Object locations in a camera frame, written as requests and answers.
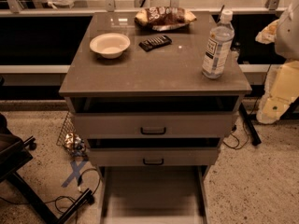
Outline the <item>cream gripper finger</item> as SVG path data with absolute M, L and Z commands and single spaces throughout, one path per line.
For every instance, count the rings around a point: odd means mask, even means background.
M 276 40 L 277 28 L 278 20 L 272 21 L 256 35 L 255 40 L 261 44 L 274 43 Z

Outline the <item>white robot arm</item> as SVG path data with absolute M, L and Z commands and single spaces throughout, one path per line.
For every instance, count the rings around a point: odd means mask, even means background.
M 260 123 L 271 124 L 299 97 L 299 0 L 293 0 L 277 20 L 256 35 L 255 40 L 262 44 L 274 43 L 276 54 L 286 59 L 267 75 L 256 115 Z

